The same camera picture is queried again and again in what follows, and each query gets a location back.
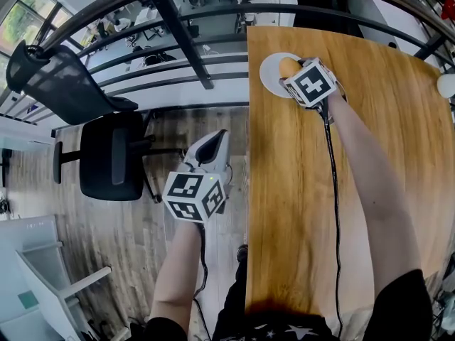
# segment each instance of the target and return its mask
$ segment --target office chair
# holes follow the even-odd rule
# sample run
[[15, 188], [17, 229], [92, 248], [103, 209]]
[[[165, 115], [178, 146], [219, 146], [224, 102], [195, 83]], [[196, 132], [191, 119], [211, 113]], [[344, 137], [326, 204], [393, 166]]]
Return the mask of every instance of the office chair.
[[6, 69], [11, 90], [25, 92], [71, 125], [82, 128], [80, 150], [63, 153], [63, 143], [54, 150], [53, 175], [61, 183], [61, 166], [80, 161], [80, 189], [98, 200], [132, 201], [142, 196], [146, 178], [142, 157], [179, 153], [180, 148], [151, 149], [154, 136], [145, 136], [151, 112], [145, 121], [137, 104], [106, 95], [76, 54], [61, 45], [44, 53], [39, 47], [19, 43]]

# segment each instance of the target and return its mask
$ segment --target wooden floor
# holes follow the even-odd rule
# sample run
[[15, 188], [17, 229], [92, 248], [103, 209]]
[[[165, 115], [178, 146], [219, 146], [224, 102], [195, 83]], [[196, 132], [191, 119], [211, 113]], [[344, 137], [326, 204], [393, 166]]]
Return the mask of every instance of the wooden floor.
[[[246, 239], [248, 199], [248, 108], [194, 109], [166, 112], [150, 124], [148, 134], [156, 135], [155, 148], [188, 147], [216, 129], [231, 132], [233, 189], [225, 214], [216, 215], [207, 226], [206, 261], [209, 268], [202, 307], [209, 330], [213, 332], [218, 311], [234, 281], [236, 249]], [[58, 132], [63, 151], [80, 146], [81, 127]], [[62, 184], [52, 175], [52, 150], [15, 153], [8, 176], [8, 196], [13, 218], [55, 214], [58, 235], [64, 243], [63, 255], [70, 278], [79, 280], [111, 266], [112, 274], [78, 294], [88, 318], [106, 320], [111, 331], [127, 325], [129, 318], [141, 322], [150, 313], [154, 284], [173, 238], [176, 223], [163, 204], [156, 205], [144, 191], [134, 202], [93, 200], [80, 192], [79, 164], [63, 166]], [[152, 187], [161, 191], [167, 173], [176, 168], [178, 156], [144, 159]], [[431, 279], [435, 293], [440, 276]], [[189, 340], [204, 340], [197, 312], [193, 309]], [[344, 340], [361, 340], [371, 309], [343, 315]], [[338, 322], [329, 318], [335, 332]]]

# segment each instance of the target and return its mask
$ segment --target forearm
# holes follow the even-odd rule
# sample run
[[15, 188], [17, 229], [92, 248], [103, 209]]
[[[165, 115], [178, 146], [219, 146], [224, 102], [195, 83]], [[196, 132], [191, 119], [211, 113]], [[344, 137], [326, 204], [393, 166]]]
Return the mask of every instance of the forearm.
[[365, 214], [377, 295], [420, 267], [406, 195], [384, 151], [354, 110], [339, 94], [329, 97], [328, 107]]
[[200, 233], [181, 221], [156, 280], [151, 317], [166, 317], [187, 331], [198, 277]]

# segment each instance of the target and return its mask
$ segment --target black railing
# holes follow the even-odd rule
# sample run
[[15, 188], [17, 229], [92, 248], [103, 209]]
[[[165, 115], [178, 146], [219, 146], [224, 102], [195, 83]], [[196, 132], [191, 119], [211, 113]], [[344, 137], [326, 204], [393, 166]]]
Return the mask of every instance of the black railing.
[[[44, 50], [48, 50], [55, 45], [61, 44], [64, 40], [67, 40], [77, 33], [80, 29], [85, 28], [87, 25], [92, 23], [98, 18], [102, 18], [108, 13], [115, 11], [129, 3], [137, 0], [96, 0], [79, 13], [75, 14], [71, 19], [66, 21], [60, 28], [58, 28], [53, 34], [44, 42], [41, 47]], [[166, 64], [158, 65], [156, 67], [151, 66], [146, 69], [128, 72], [118, 77], [100, 82], [101, 87], [118, 83], [124, 80], [129, 80], [144, 75], [151, 75], [158, 72], [167, 70], [176, 70], [179, 68], [192, 67], [196, 75], [188, 77], [174, 78], [171, 80], [160, 80], [156, 82], [150, 82], [134, 87], [122, 88], [120, 90], [110, 92], [109, 94], [124, 94], [127, 92], [133, 92], [137, 90], [145, 90], [152, 87], [160, 87], [164, 85], [172, 85], [176, 83], [184, 82], [195, 82], [200, 81], [206, 89], [213, 88], [213, 80], [224, 80], [239, 77], [247, 77], [247, 72], [234, 72], [234, 73], [219, 73], [216, 75], [210, 75], [206, 70], [206, 65], [214, 65], [221, 63], [235, 63], [244, 62], [247, 60], [246, 55], [233, 56], [231, 58], [217, 57], [217, 58], [204, 58], [202, 59], [198, 50], [198, 45], [204, 45], [209, 43], [226, 43], [235, 41], [246, 40], [246, 34], [227, 34], [223, 36], [209, 36], [203, 38], [191, 38], [188, 28], [185, 25], [185, 21], [196, 18], [204, 18], [209, 16], [222, 16], [227, 14], [244, 14], [244, 13], [295, 13], [304, 14], [314, 19], [321, 21], [331, 22], [334, 19], [346, 23], [354, 23], [359, 26], [365, 26], [368, 28], [381, 31], [391, 36], [405, 40], [419, 48], [419, 51], [415, 54], [416, 57], [424, 60], [430, 55], [436, 56], [441, 65], [445, 69], [445, 65], [449, 65], [455, 68], [455, 64], [451, 57], [443, 55], [438, 51], [438, 48], [444, 44], [444, 42], [450, 42], [455, 44], [455, 32], [450, 29], [444, 22], [433, 14], [432, 11], [427, 9], [425, 6], [420, 4], [416, 0], [383, 0], [390, 3], [407, 13], [412, 14], [418, 21], [421, 21], [425, 25], [431, 27], [436, 33], [429, 39], [428, 42], [422, 42], [398, 29], [391, 28], [385, 24], [378, 23], [362, 16], [356, 16], [345, 11], [338, 11], [334, 9], [323, 9], [315, 6], [306, 5], [289, 5], [289, 4], [236, 4], [236, 5], [225, 5], [225, 6], [210, 6], [196, 8], [188, 13], [179, 14], [176, 6], [172, 0], [152, 0], [158, 9], [161, 17], [153, 21], [147, 21], [137, 26], [125, 29], [118, 33], [114, 33], [107, 38], [93, 43], [88, 48], [83, 49], [80, 53], [80, 57], [84, 57], [89, 53], [92, 53], [106, 45], [109, 45], [117, 40], [126, 38], [135, 33], [140, 33], [150, 28], [157, 28], [165, 25], [168, 31], [173, 35], [175, 42], [168, 43], [166, 45], [157, 45], [153, 48], [147, 48], [138, 52], [129, 53], [122, 57], [115, 58], [109, 62], [102, 63], [97, 67], [90, 70], [90, 73], [95, 74], [107, 68], [111, 68], [121, 63], [129, 62], [135, 58], [145, 57], [151, 54], [162, 53], [167, 50], [173, 50], [180, 48], [186, 57], [186, 60], [180, 60], [178, 62], [169, 62]]]

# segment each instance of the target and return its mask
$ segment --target wooden table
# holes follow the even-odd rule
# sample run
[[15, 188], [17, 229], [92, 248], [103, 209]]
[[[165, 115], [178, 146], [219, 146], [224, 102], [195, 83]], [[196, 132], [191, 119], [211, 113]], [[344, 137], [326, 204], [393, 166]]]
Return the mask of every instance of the wooden table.
[[[276, 52], [320, 57], [405, 187], [424, 275], [441, 268], [455, 214], [454, 128], [439, 72], [369, 40], [303, 28], [248, 28], [250, 218], [247, 311], [335, 313], [333, 184], [316, 112], [271, 94], [259, 67]], [[373, 304], [365, 218], [335, 126], [341, 310]]]

